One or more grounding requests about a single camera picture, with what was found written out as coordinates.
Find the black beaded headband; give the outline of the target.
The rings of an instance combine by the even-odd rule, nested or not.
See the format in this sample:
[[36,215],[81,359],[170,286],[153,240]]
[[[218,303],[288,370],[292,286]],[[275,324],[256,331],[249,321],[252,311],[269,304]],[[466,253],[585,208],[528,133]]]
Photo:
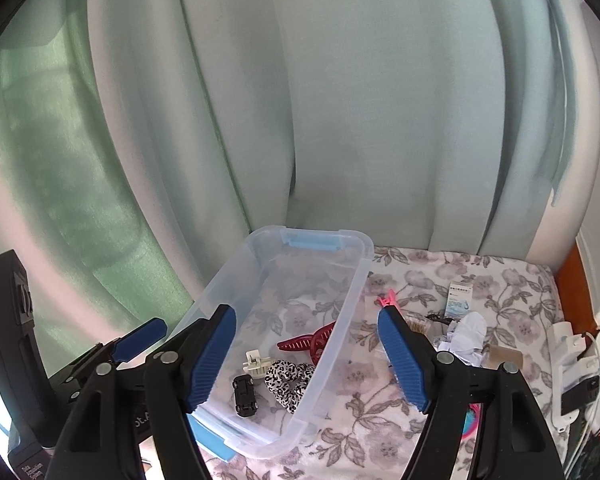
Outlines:
[[438,321],[438,322],[442,322],[445,320],[445,317],[443,314],[440,314],[438,312],[431,312],[428,313],[426,315],[426,318],[429,318],[431,321]]

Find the red hair claw clip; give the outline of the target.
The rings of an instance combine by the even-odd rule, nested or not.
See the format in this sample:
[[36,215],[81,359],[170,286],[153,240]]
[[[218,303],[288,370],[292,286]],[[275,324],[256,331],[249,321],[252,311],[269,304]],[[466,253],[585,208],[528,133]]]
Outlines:
[[320,362],[334,327],[335,322],[331,322],[312,334],[299,335],[279,341],[277,349],[285,352],[308,352],[312,364],[316,365]]

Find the pink round hand mirror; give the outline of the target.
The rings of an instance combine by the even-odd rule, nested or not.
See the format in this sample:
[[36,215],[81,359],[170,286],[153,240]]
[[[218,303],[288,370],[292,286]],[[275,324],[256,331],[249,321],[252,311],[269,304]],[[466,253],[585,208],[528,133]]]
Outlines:
[[465,414],[462,440],[470,439],[478,430],[481,414],[481,405],[471,403]]

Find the black power adapter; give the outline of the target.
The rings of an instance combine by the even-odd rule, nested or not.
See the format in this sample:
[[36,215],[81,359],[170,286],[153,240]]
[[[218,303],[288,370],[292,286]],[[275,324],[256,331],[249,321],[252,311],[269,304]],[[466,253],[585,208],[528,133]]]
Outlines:
[[585,378],[562,394],[562,414],[580,410],[593,403],[600,391],[600,378],[592,376]]

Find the clear plastic storage bin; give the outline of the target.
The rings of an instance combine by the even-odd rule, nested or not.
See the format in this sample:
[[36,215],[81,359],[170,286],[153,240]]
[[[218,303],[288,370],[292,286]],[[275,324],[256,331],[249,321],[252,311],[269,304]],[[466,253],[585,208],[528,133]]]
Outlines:
[[[335,411],[337,380],[351,363],[373,255],[372,240],[360,232],[266,226],[224,263],[175,327],[208,318],[220,304],[237,316],[209,399],[189,417],[206,452],[221,460],[237,454],[272,460],[317,433]],[[296,410],[283,408],[257,379],[257,411],[239,416],[234,379],[273,362],[306,363],[313,370]]]

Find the brown packing tape roll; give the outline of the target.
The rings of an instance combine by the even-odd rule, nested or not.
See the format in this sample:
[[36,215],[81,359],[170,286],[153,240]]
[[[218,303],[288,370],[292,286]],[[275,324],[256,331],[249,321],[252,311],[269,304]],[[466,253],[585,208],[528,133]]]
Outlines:
[[488,370],[496,370],[501,364],[512,363],[517,370],[524,367],[524,355],[512,348],[501,347],[497,344],[488,344],[482,366]]

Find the white power strip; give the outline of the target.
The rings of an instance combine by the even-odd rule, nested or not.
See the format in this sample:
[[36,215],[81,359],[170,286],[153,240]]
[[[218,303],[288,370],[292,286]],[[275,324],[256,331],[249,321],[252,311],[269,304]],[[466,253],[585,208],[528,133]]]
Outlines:
[[555,323],[547,331],[547,348],[550,352],[552,374],[552,410],[550,421],[558,432],[565,432],[596,400],[571,412],[562,414],[562,394],[585,378],[600,378],[600,332],[593,341],[585,334],[573,333],[569,322]]

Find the small medicine box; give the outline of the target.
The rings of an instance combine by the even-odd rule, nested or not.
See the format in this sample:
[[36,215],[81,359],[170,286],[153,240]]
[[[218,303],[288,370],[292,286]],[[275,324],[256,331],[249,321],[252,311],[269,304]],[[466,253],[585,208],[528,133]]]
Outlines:
[[472,285],[470,283],[451,282],[446,297],[444,316],[452,320],[460,320],[471,309]]

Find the white paper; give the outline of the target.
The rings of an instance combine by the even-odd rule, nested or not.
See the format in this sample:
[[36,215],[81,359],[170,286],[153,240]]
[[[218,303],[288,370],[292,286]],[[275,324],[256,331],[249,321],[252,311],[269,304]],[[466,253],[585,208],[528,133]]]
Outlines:
[[480,367],[486,340],[486,319],[478,312],[469,312],[450,325],[446,334],[434,345],[437,351],[446,351],[463,363]]

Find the black toy car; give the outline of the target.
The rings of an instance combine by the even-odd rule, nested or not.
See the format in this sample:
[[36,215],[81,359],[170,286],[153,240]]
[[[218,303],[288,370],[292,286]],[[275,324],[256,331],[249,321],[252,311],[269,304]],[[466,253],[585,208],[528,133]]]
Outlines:
[[258,402],[252,377],[249,374],[236,376],[233,379],[233,390],[236,414],[243,418],[256,414]]

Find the leopard print scrunchie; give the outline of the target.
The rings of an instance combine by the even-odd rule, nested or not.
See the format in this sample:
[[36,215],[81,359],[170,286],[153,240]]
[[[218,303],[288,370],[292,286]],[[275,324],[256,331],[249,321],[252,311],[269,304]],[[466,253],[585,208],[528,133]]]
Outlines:
[[315,366],[311,363],[274,361],[265,374],[264,383],[275,401],[294,414],[308,388]]

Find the cream hair claw clip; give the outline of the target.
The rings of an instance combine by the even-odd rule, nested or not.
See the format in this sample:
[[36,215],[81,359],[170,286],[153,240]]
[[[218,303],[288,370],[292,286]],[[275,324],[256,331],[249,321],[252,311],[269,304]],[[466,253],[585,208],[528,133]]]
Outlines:
[[242,370],[253,380],[262,380],[273,364],[274,360],[269,356],[261,356],[258,349],[250,350],[246,352],[246,360],[242,363]]

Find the pink hair roller clip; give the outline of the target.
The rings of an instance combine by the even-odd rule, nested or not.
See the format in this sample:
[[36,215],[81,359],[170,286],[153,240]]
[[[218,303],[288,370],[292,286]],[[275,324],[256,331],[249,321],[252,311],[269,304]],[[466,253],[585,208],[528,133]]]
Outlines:
[[377,302],[382,308],[399,307],[398,298],[396,298],[396,292],[393,289],[389,289],[388,292],[379,295]]

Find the green curtain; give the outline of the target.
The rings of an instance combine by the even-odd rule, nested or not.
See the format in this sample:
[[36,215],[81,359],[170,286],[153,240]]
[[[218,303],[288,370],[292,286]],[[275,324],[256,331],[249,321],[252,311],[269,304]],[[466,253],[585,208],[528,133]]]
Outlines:
[[556,0],[26,0],[0,252],[49,372],[176,323],[262,226],[524,258],[571,155]]

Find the floral fleece blanket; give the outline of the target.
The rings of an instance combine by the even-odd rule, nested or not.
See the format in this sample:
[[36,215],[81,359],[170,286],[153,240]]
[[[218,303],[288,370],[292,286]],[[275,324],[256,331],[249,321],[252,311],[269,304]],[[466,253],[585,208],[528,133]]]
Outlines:
[[560,479],[550,424],[549,270],[379,247],[317,432],[271,458],[210,460],[215,479]]

